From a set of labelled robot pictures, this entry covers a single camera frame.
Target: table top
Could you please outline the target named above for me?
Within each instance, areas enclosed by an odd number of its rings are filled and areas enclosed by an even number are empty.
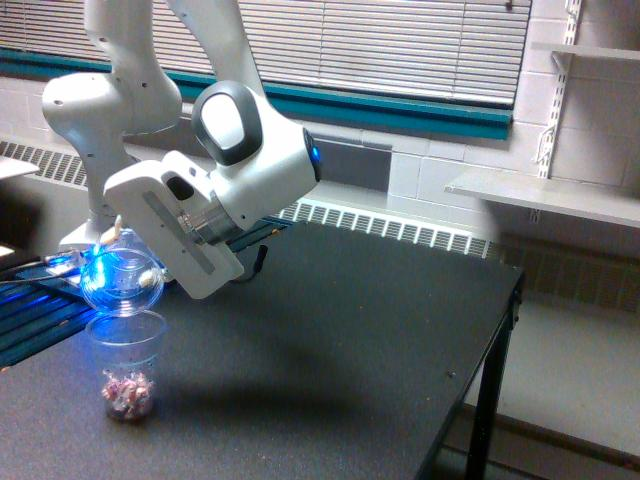
[[[14,160],[0,155],[0,180],[35,173],[38,170],[38,167],[29,162]]]
[[[252,282],[165,293],[159,401],[142,423],[106,418],[84,332],[0,374],[4,475],[414,478],[521,271],[316,225],[263,243]]]

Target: teal window frame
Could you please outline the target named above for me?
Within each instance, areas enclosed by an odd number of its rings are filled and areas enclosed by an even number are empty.
[[[0,48],[0,73],[51,79],[75,72],[109,72],[105,62]],[[215,83],[214,75],[166,70],[183,98],[195,99]],[[506,140],[513,111],[454,105],[265,82],[273,106],[285,115],[321,123],[356,124],[397,133],[446,133]]]

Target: white shelf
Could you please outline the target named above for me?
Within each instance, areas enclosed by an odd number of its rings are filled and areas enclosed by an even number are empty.
[[[23,162],[22,160],[14,160],[13,158],[7,158],[0,155],[0,180],[20,175],[27,175],[28,173],[35,173],[37,171],[38,167],[31,163]]]
[[[556,53],[577,55],[579,57],[602,58],[640,62],[640,51],[620,50],[616,48],[587,47],[582,45],[563,45],[561,43],[533,42],[534,50],[548,50]]]
[[[623,190],[473,168],[454,179],[445,191],[640,228],[640,196]]]

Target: plastic cup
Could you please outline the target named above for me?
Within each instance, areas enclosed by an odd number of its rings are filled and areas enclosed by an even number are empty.
[[[112,246],[83,267],[80,288],[87,303],[99,312],[130,316],[158,301],[164,276],[149,252]]]
[[[158,356],[167,324],[161,315],[98,317],[87,324],[98,370],[100,394],[112,418],[148,415],[157,388]]]

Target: window blind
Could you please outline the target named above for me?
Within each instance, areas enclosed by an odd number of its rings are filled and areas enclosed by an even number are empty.
[[[265,81],[502,106],[514,101],[531,8],[531,0],[239,4]],[[163,67],[212,72],[162,0],[154,41]],[[84,33],[82,0],[3,0],[0,46],[107,60]]]

